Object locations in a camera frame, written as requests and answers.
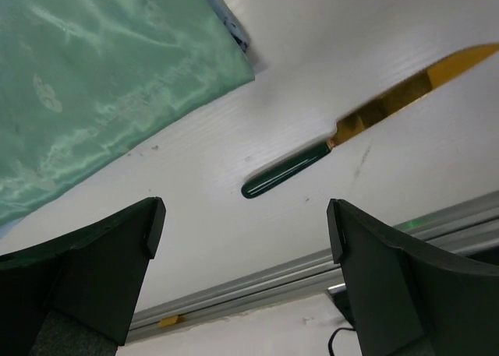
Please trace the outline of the teal satin placemat cloth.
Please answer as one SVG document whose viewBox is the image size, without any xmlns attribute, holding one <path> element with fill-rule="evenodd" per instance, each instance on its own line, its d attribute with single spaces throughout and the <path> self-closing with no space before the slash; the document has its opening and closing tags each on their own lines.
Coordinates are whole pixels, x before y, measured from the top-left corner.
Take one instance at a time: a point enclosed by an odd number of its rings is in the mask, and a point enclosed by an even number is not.
<svg viewBox="0 0 499 356">
<path fill-rule="evenodd" d="M 224 0 L 1 0 L 1 222 L 251 82 Z"/>
</svg>

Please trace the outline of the gold knife green handle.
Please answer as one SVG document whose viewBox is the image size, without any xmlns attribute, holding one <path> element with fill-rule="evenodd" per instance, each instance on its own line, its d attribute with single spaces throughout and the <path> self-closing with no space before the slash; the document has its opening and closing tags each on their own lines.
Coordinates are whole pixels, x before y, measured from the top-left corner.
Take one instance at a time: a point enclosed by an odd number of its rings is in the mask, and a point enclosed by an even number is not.
<svg viewBox="0 0 499 356">
<path fill-rule="evenodd" d="M 401 109 L 458 78 L 498 53 L 498 43 L 479 44 L 451 53 L 375 96 L 336 122 L 331 137 L 314 143 L 254 175 L 241 188 L 254 199 L 289 180 L 349 141 Z"/>
</svg>

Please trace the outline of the aluminium frame rail front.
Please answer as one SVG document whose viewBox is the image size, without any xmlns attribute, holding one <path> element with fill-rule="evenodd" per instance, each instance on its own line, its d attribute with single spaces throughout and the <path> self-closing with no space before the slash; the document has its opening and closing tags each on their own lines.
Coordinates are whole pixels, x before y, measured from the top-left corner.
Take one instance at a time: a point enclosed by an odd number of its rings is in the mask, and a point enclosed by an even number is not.
<svg viewBox="0 0 499 356">
<path fill-rule="evenodd" d="M 458 254 L 472 254 L 498 243 L 498 194 L 492 192 L 405 223 L 397 229 Z M 137 312 L 126 343 L 316 294 L 341 291 L 340 267 L 330 249 L 250 274 Z"/>
</svg>

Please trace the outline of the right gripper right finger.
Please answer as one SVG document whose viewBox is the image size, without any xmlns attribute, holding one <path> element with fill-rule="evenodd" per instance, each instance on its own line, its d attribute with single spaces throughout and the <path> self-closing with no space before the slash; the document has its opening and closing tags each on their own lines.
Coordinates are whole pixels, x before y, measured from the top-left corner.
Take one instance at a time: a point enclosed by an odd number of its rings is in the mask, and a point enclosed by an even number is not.
<svg viewBox="0 0 499 356">
<path fill-rule="evenodd" d="M 342 199 L 327 207 L 363 352 L 496 352 L 498 259 L 460 256 Z"/>
</svg>

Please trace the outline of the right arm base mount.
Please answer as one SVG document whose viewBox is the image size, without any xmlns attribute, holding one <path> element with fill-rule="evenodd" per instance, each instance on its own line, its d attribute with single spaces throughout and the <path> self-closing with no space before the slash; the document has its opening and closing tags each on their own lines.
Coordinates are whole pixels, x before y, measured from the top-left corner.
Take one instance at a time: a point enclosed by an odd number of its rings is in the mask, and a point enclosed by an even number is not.
<svg viewBox="0 0 499 356">
<path fill-rule="evenodd" d="M 346 290 L 346 285 L 345 284 L 334 285 L 332 287 L 329 287 L 327 289 L 327 292 L 335 308 L 341 313 L 344 320 L 347 322 L 347 325 L 339 326 L 336 330 L 334 330 L 327 342 L 328 353 L 330 356 L 334 356 L 333 343 L 335 337 L 341 331 L 355 332 L 356 321 L 354 320 L 354 316 L 352 313 L 352 307 Z"/>
</svg>

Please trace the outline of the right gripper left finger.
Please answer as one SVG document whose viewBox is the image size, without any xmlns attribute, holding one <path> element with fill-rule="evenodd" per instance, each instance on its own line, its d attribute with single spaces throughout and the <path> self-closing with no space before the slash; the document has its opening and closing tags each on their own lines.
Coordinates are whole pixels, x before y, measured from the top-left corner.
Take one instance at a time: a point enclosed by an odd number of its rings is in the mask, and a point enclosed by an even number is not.
<svg viewBox="0 0 499 356">
<path fill-rule="evenodd" d="M 3 348 L 117 348 L 166 216 L 159 197 L 1 257 Z"/>
</svg>

